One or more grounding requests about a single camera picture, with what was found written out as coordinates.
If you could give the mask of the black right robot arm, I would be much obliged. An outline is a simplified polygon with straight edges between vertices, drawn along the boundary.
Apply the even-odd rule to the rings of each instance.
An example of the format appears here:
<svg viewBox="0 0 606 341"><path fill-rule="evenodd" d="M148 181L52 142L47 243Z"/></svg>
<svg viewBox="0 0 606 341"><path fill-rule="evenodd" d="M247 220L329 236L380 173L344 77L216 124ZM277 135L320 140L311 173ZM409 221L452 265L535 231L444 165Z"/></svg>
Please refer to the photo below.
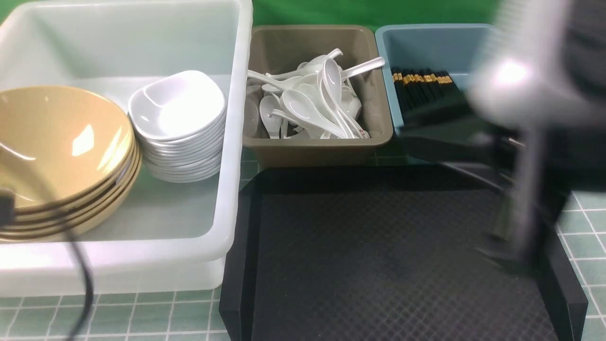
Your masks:
<svg viewBox="0 0 606 341"><path fill-rule="evenodd" d="M605 2L503 0L467 98L489 165L510 173L507 234L493 261L530 265L561 208L605 190Z"/></svg>

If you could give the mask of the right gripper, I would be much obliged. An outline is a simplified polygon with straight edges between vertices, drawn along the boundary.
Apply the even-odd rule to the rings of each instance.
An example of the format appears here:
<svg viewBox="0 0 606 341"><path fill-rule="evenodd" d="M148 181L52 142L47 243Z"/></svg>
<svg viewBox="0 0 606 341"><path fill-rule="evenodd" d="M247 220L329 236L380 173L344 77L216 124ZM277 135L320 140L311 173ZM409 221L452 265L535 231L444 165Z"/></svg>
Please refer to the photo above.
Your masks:
<svg viewBox="0 0 606 341"><path fill-rule="evenodd" d="M605 190L605 2L504 0L472 73L468 100L517 134L509 188L511 260L545 244L545 199Z"/></svg>

